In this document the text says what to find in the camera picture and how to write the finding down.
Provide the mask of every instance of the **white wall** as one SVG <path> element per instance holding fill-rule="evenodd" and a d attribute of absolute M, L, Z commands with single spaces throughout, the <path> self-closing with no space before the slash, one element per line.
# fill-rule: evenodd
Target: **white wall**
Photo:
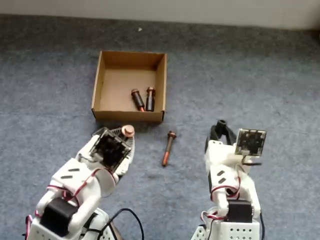
<path fill-rule="evenodd" d="M 0 0 L 0 13 L 286 29 L 320 26 L 320 0 Z"/>

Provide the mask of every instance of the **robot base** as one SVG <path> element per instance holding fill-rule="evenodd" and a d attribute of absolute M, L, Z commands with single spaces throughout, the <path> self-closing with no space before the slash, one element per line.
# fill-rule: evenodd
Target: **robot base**
<path fill-rule="evenodd" d="M 251 223 L 246 222 L 227 222 L 214 221 L 209 222 L 212 230 L 205 225 L 196 228 L 190 240 L 259 240 L 260 239 L 260 223 L 252 220 Z"/>
<path fill-rule="evenodd" d="M 102 229 L 107 221 L 109 216 L 100 208 L 97 208 L 94 213 L 96 216 L 91 220 L 89 224 L 89 229 L 100 230 Z M 28 240 L 97 240 L 99 233 L 96 231 L 88 231 L 87 228 L 83 227 L 81 231 L 73 235 L 67 235 L 60 237 L 53 232 L 49 231 L 47 228 L 40 224 L 39 218 L 35 218 L 32 221 L 32 226 L 28 236 Z M 115 228 L 113 223 L 108 226 L 100 239 L 102 240 L 122 240 L 118 230 Z"/>

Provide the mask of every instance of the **screw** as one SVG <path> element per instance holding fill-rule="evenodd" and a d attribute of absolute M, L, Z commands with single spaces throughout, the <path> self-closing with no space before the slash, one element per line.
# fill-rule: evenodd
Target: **screw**
<path fill-rule="evenodd" d="M 141 96 L 140 96 L 140 92 L 138 89 L 134 88 L 131 90 L 131 96 L 132 99 L 135 103 L 135 106 L 138 108 L 138 110 L 140 110 L 141 112 L 144 112 L 145 109 L 145 104 L 144 101 L 142 100 Z"/>
<path fill-rule="evenodd" d="M 132 138 L 135 135 L 135 128 L 132 125 L 124 125 L 121 128 L 121 135 L 124 140 Z"/>
<path fill-rule="evenodd" d="M 168 143 L 166 145 L 165 153 L 162 160 L 163 167 L 167 166 L 172 144 L 174 142 L 174 139 L 176 139 L 177 137 L 177 134 L 173 131 L 169 131 L 167 135 L 168 135 Z"/>
<path fill-rule="evenodd" d="M 148 87 L 146 92 L 147 92 L 147 97 L 146 97 L 146 103 L 145 103 L 145 110 L 147 112 L 153 112 L 155 110 L 156 89 L 150 86 Z"/>

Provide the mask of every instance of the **black wire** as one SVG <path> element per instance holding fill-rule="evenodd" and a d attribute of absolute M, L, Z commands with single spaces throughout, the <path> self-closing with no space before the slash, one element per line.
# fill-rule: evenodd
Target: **black wire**
<path fill-rule="evenodd" d="M 106 224 L 103 226 L 103 228 L 101 230 L 98 229 L 92 229 L 89 228 L 87 231 L 91 231 L 91 232 L 96 232 L 99 233 L 97 240 L 100 240 L 100 238 L 102 237 L 102 235 L 104 234 L 104 231 L 106 230 L 106 228 L 111 224 L 111 222 L 122 212 L 130 212 L 135 219 L 137 220 L 140 230 L 141 230 L 141 239 L 144 240 L 145 239 L 145 233 L 144 233 L 144 228 L 142 227 L 142 223 L 139 219 L 139 217 L 135 214 L 134 211 L 132 211 L 130 208 L 121 208 L 119 211 L 117 211 L 107 222 Z"/>
<path fill-rule="evenodd" d="M 212 226 L 213 226 L 213 225 L 214 225 L 214 220 L 212 219 L 211 225 L 210 225 L 210 232 L 209 232 L 208 240 L 210 240 L 210 236 L 211 236 Z"/>
<path fill-rule="evenodd" d="M 264 218 L 262 217 L 262 211 L 260 212 L 260 222 L 262 227 L 261 240 L 265 240 L 266 228 L 265 228 Z"/>

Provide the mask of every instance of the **red wire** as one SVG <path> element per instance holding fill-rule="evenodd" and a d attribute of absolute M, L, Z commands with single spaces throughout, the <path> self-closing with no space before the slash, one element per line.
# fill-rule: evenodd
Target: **red wire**
<path fill-rule="evenodd" d="M 41 218 L 41 215 L 38 213 L 37 210 L 34 211 L 34 215 L 37 216 L 37 217 L 39 217 L 39 218 Z"/>
<path fill-rule="evenodd" d="M 70 200 L 72 200 L 73 198 L 76 198 L 76 199 L 77 199 L 77 195 L 79 194 L 79 192 L 87 185 L 88 179 L 91 178 L 91 177 L 94 177 L 99 170 L 106 170 L 106 171 L 108 171 L 108 173 L 110 173 L 110 175 L 112 176 L 112 179 L 113 179 L 114 184 L 116 184 L 115 177 L 113 176 L 113 174 L 112 174 L 107 168 L 96 168 L 95 170 L 92 171 L 92 173 L 90 174 L 90 176 L 88 176 L 88 177 L 86 178 L 86 180 L 83 182 L 83 184 L 74 192 L 74 194 L 73 194 L 71 197 L 66 198 L 66 201 L 70 201 Z"/>
<path fill-rule="evenodd" d="M 223 220 L 223 219 L 226 218 L 226 217 L 224 217 L 224 216 L 215 216 L 217 213 L 218 213 L 218 212 L 215 211 L 215 212 L 212 213 L 212 214 L 207 214 L 206 217 L 207 217 L 208 219 L 214 219 L 214 220 Z"/>
<path fill-rule="evenodd" d="M 28 235 L 29 235 L 29 223 L 32 222 L 32 219 L 30 217 L 30 215 L 25 217 L 25 236 L 24 239 L 27 240 Z"/>
<path fill-rule="evenodd" d="M 62 196 L 65 198 L 65 200 L 66 200 L 66 201 L 70 201 L 70 200 L 72 199 L 72 198 L 71 198 L 71 199 L 67 199 L 67 198 L 65 197 L 66 191 L 68 191 L 69 193 L 72 194 L 72 192 L 71 192 L 69 189 L 65 188 L 65 187 L 61 187 L 61 186 L 56 186 L 56 185 L 51 185 L 51 184 L 50 184 L 50 185 L 47 186 L 47 188 L 55 188 L 55 189 L 63 190 L 64 192 L 62 192 Z M 77 199 L 76 196 L 74 196 L 74 199 L 75 199 L 75 201 L 76 201 L 77 206 L 80 207 L 79 200 Z"/>
<path fill-rule="evenodd" d="M 210 199 L 211 199 L 211 201 L 213 200 L 213 193 L 214 193 L 214 191 L 216 191 L 216 190 L 218 190 L 218 189 L 223 189 L 223 188 L 234 189 L 235 192 L 232 193 L 232 194 L 230 194 L 230 195 L 228 195 L 228 197 L 230 197 L 230 198 L 235 197 L 235 196 L 239 193 L 239 190 L 240 190 L 241 178 L 240 178 L 239 174 L 238 174 L 237 179 L 238 179 L 238 188 L 236 188 L 236 187 L 234 187 L 234 186 L 231 186 L 231 185 L 220 185 L 220 186 L 214 187 L 214 188 L 211 190 L 211 192 L 210 192 Z"/>

